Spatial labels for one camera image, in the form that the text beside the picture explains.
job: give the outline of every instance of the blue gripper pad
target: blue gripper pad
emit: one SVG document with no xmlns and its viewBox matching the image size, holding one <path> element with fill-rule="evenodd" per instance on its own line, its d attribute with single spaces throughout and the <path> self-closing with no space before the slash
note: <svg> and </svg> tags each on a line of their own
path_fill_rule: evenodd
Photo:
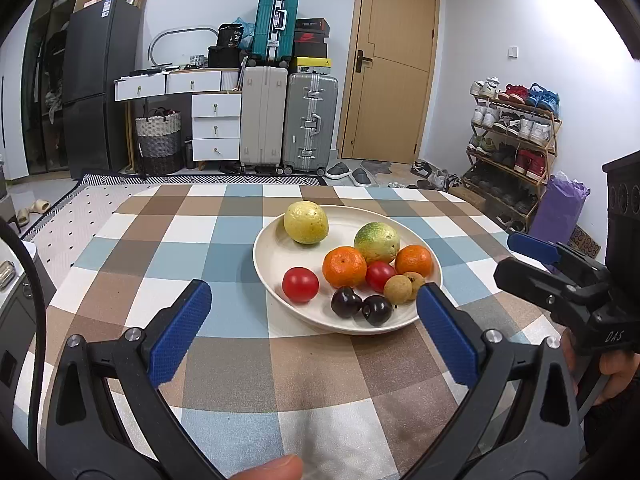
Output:
<svg viewBox="0 0 640 480">
<path fill-rule="evenodd" d="M 420 321 L 453 379 L 469 388 L 474 386 L 485 353 L 480 327 L 469 314 L 456 309 L 435 283 L 423 285 L 415 303 Z"/>
<path fill-rule="evenodd" d="M 193 280 L 169 308 L 151 320 L 161 319 L 162 311 L 172 314 L 164 331 L 156 338 L 148 354 L 146 374 L 154 388 L 173 379 L 182 358 L 211 310 L 209 283 Z"/>
<path fill-rule="evenodd" d="M 541 264 L 554 265 L 560 261 L 560 254 L 554 244 L 543 242 L 523 233 L 511 233 L 507 247 L 515 253 L 524 254 Z"/>
</svg>

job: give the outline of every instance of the human hand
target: human hand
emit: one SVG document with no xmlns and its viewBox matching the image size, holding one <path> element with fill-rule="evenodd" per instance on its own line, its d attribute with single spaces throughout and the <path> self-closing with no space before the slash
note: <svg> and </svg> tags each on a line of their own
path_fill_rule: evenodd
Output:
<svg viewBox="0 0 640 480">
<path fill-rule="evenodd" d="M 246 471 L 233 475 L 229 480 L 300 480 L 302 460 L 297 455 L 285 455 Z"/>
<path fill-rule="evenodd" d="M 562 353 L 566 359 L 566 364 L 570 372 L 575 370 L 575 352 L 574 347 L 571 345 L 570 340 L 571 332 L 567 328 L 562 332 L 560 338 L 560 346 L 562 347 Z M 629 386 L 631 379 L 633 378 L 638 366 L 640 365 L 640 355 L 633 352 L 614 350 L 607 352 L 600 356 L 600 373 L 608 375 L 609 381 L 605 384 L 604 389 L 593 403 L 594 406 L 602 404 L 605 400 L 612 399 L 617 394 L 620 394 L 624 389 Z M 575 393 L 578 393 L 578 386 L 574 381 Z"/>
</svg>

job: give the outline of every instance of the gray suitcase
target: gray suitcase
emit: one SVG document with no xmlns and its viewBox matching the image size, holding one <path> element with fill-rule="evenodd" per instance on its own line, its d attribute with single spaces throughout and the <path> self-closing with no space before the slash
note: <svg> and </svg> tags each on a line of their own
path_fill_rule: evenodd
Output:
<svg viewBox="0 0 640 480">
<path fill-rule="evenodd" d="M 287 69 L 244 69 L 240 113 L 240 161 L 250 166 L 279 166 L 282 155 Z"/>
<path fill-rule="evenodd" d="M 322 74 L 289 76 L 282 163 L 284 174 L 315 171 L 323 176 L 334 134 L 338 80 Z"/>
</svg>

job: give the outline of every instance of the red tomato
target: red tomato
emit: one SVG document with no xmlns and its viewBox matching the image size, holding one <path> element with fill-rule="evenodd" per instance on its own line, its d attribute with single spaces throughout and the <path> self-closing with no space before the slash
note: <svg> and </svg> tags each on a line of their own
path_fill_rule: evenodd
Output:
<svg viewBox="0 0 640 480">
<path fill-rule="evenodd" d="M 305 267 L 292 267 L 284 273 L 282 291 L 295 303 L 306 303 L 318 293 L 318 277 Z"/>
<path fill-rule="evenodd" d="M 376 292 L 382 292 L 386 280 L 396 275 L 396 270 L 385 262 L 373 262 L 367 269 L 365 280 Z"/>
</svg>

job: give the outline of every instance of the orange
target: orange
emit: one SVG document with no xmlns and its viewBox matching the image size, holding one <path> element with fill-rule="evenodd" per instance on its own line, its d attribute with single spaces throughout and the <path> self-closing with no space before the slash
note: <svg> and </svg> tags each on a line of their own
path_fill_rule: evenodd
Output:
<svg viewBox="0 0 640 480">
<path fill-rule="evenodd" d="M 367 263 L 353 247 L 338 247 L 329 251 L 322 262 L 322 274 L 331 286 L 358 286 L 364 281 Z"/>
<path fill-rule="evenodd" d="M 421 245 L 407 245 L 400 249 L 396 256 L 396 272 L 404 274 L 405 272 L 417 272 L 425 278 L 433 271 L 433 259 L 431 253 L 426 247 Z"/>
</svg>

